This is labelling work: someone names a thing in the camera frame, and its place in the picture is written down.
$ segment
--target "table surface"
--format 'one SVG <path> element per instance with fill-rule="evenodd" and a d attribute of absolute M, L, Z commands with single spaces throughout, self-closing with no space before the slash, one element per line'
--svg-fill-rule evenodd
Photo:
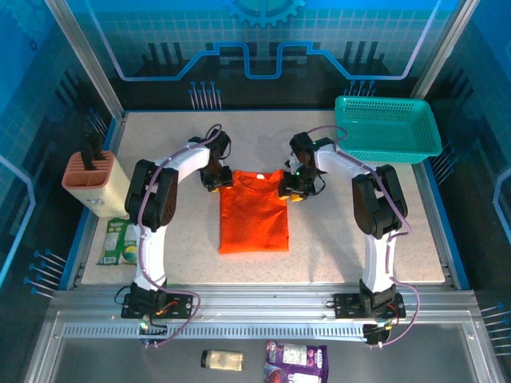
<path fill-rule="evenodd" d="M 333 111 L 239 111 L 130 113 L 117 158 L 128 177 L 144 158 L 159 160 L 221 123 L 232 139 L 231 169 L 273 172 L 283 167 L 297 132 L 334 124 Z M 334 133 L 313 133 L 320 138 Z M 394 164 L 414 229 L 396 243 L 394 272 L 404 282 L 444 282 L 440 260 L 412 167 Z M 323 177 L 317 197 L 288 204 L 289 252 L 219 255 L 220 197 L 208 193 L 199 173 L 183 180 L 177 209 L 165 236 L 169 283 L 358 282 L 364 265 L 364 235 L 353 216 L 351 183 Z M 135 266 L 99 266 L 108 219 L 99 219 L 82 278 L 84 284 L 131 283 Z"/>

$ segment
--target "orange t-shirt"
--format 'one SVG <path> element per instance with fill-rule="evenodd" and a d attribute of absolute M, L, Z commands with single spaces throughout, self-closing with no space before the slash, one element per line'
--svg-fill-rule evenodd
<path fill-rule="evenodd" d="M 232 188 L 220 189 L 221 254 L 289 249 L 287 203 L 277 193 L 282 177 L 283 170 L 232 173 Z"/>

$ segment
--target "purple cable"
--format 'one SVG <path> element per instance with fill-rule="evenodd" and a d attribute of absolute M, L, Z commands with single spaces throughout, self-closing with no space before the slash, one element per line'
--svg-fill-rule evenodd
<path fill-rule="evenodd" d="M 218 128 L 218 132 L 215 133 L 214 136 L 212 137 L 209 137 L 209 133 L 214 129 L 214 128 Z M 144 275 L 144 278 L 147 280 L 147 282 L 149 282 L 151 285 L 153 285 L 154 287 L 156 287 L 158 290 L 162 290 L 164 291 L 165 293 L 168 293 L 168 294 L 185 294 L 185 295 L 190 295 L 194 298 L 197 298 L 197 306 L 196 308 L 194 309 L 192 315 L 190 315 L 190 318 L 188 318 L 188 320 L 183 323 L 183 325 L 177 329 L 177 331 L 172 334 L 170 337 L 168 337 L 167 339 L 159 342 L 159 343 L 151 343 L 151 347 L 158 347 L 159 345 L 164 345 L 165 343 L 168 343 L 170 342 L 173 338 L 175 338 L 178 334 L 180 334 L 189 324 L 190 322 L 194 319 L 194 317 L 196 316 L 197 314 L 197 311 L 199 311 L 200 309 L 200 295 L 198 295 L 197 293 L 194 293 L 192 291 L 179 291 L 179 290 L 170 290 L 166 287 L 163 287 L 163 286 L 158 286 L 158 284 L 156 282 L 154 282 L 147 274 L 147 272 L 145 271 L 145 265 L 144 265 L 144 257 L 142 257 L 142 254 L 143 254 L 143 249 L 144 249 L 144 241 L 145 241 L 145 227 L 142 223 L 142 216 L 144 215 L 144 210 L 145 210 L 145 207 L 147 206 L 147 202 L 149 200 L 149 196 L 151 195 L 151 191 L 153 190 L 154 188 L 154 184 L 156 183 L 156 178 L 158 177 L 158 175 L 161 173 L 161 170 L 164 168 L 164 166 L 166 164 L 168 164 L 170 162 L 171 159 L 173 158 L 176 158 L 178 156 L 180 156 L 181 154 L 187 152 L 188 150 L 192 150 L 192 149 L 195 149 L 195 148 L 198 148 L 200 146 L 205 146 L 206 144 L 209 144 L 210 142 L 212 142 L 214 139 L 216 139 L 218 137 L 218 135 L 220 135 L 222 131 L 222 124 L 214 124 L 210 129 L 208 129 L 208 131 L 206 132 L 206 138 L 207 140 L 204 141 L 204 142 L 201 142 L 199 144 L 194 144 L 190 147 L 187 147 L 187 148 L 182 148 L 181 150 L 178 150 L 177 152 L 175 152 L 174 154 L 172 154 L 169 158 L 167 158 L 167 160 L 163 161 L 161 163 L 161 165 L 158 167 L 158 169 L 154 172 L 153 174 L 153 177 L 151 178 L 151 180 L 149 181 L 149 185 L 147 187 L 147 190 L 144 194 L 144 198 L 142 200 L 142 204 L 141 204 L 141 209 L 139 210 L 138 212 L 138 218 L 137 218 L 137 223 L 138 223 L 138 226 L 139 228 L 141 229 L 141 240 L 140 240 L 140 243 L 139 243 L 139 246 L 138 246 L 138 259 L 139 259 L 139 262 L 140 262 L 140 265 L 141 265 L 141 270 L 142 270 L 142 274 Z"/>
<path fill-rule="evenodd" d="M 385 272 L 387 274 L 389 274 L 389 261 L 390 261 L 390 246 L 389 246 L 389 243 L 390 243 L 390 241 L 392 241 L 393 239 L 399 237 L 400 235 L 411 234 L 412 227 L 410 226 L 408 221 L 406 221 L 406 219 L 403 216 L 403 214 L 401 214 L 401 212 L 399 211 L 399 209 L 396 206 L 395 202 L 392 200 L 392 197 L 390 197 L 390 193 L 386 190 L 385 186 L 383 185 L 382 178 L 378 175 L 378 173 L 376 173 L 376 171 L 373 170 L 371 167 L 365 165 L 363 162 L 361 162 L 360 160 L 354 158 L 353 156 L 350 156 L 349 154 L 347 154 L 345 152 L 340 152 L 339 150 L 337 150 L 336 146 L 339 146 L 339 142 L 345 140 L 348 137 L 348 132 L 347 132 L 346 129 L 341 128 L 340 126 L 336 126 L 336 125 L 324 125 L 324 126 L 319 126 L 317 128 L 313 128 L 313 129 L 309 130 L 307 133 L 312 133 L 312 132 L 315 132 L 316 130 L 325 129 L 325 128 L 336 128 L 336 129 L 338 129 L 338 130 L 340 130 L 341 132 L 344 133 L 344 136 L 342 138 L 340 138 L 340 139 L 337 139 L 335 141 L 335 143 L 334 143 L 335 153 L 338 156 L 341 156 L 342 158 L 345 158 L 346 160 L 349 160 L 351 163 L 353 163 L 353 164 L 355 164 L 355 165 L 357 165 L 357 166 L 359 166 L 359 167 L 361 167 L 363 169 L 366 169 L 368 172 L 371 173 L 371 175 L 376 180 L 376 183 L 380 187 L 380 190 L 382 191 L 383 195 L 385 196 L 385 199 L 389 203 L 390 208 L 392 208 L 393 212 L 396 214 L 396 216 L 402 222 L 403 226 L 406 227 L 406 232 L 404 232 L 404 233 L 396 233 L 394 235 L 391 235 L 391 236 L 389 236 L 389 239 L 387 240 L 387 247 L 386 247 L 386 254 L 385 254 Z M 405 334 L 408 333 L 408 331 L 410 331 L 410 329 L 414 325 L 415 321 L 417 320 L 417 316 L 418 316 L 419 310 L 421 309 L 421 298 L 419 296 L 419 293 L 418 293 L 417 289 L 414 286 L 410 285 L 409 283 L 399 282 L 394 277 L 389 277 L 389 279 L 392 282 L 394 282 L 396 285 L 408 287 L 409 289 L 411 289 L 415 293 L 415 296 L 417 297 L 417 309 L 415 310 L 414 316 L 412 317 L 412 320 L 410 321 L 410 324 L 405 328 L 405 330 L 397 338 L 395 338 L 395 339 L 393 339 L 391 341 L 383 343 L 382 346 L 391 345 L 392 343 L 395 343 L 399 339 L 404 337 Z"/>

